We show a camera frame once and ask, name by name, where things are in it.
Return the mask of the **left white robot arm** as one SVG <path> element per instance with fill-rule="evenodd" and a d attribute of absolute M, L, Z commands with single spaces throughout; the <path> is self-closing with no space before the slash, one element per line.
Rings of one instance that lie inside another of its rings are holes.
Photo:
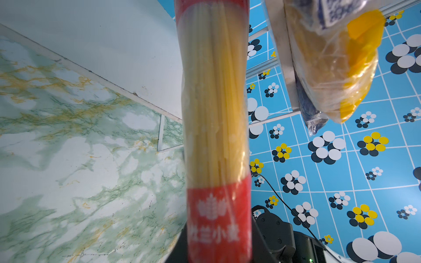
<path fill-rule="evenodd" d="M 293 230 L 263 206 L 252 208 L 253 263 L 348 263 L 319 240 Z"/>

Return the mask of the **yellow Pastatime spaghetti bag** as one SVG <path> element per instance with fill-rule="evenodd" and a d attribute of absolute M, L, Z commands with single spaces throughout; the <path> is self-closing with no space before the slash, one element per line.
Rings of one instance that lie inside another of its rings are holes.
<path fill-rule="evenodd" d="M 347 121 L 368 94 L 378 64 L 385 17 L 378 9 L 361 14 L 347 24 L 348 71 L 340 102 L 340 123 Z"/>

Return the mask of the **clear white-label spaghetti bag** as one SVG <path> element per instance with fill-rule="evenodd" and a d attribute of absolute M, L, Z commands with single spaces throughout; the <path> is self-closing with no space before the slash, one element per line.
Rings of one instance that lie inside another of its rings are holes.
<path fill-rule="evenodd" d="M 340 123 L 348 71 L 347 24 L 376 10 L 374 1 L 285 1 L 292 59 L 314 106 Z"/>

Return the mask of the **red spaghetti bag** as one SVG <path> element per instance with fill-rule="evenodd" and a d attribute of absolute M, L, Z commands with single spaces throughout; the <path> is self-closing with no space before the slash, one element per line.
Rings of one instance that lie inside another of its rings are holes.
<path fill-rule="evenodd" d="M 252 258 L 248 1 L 175 1 L 183 64 L 187 259 Z"/>

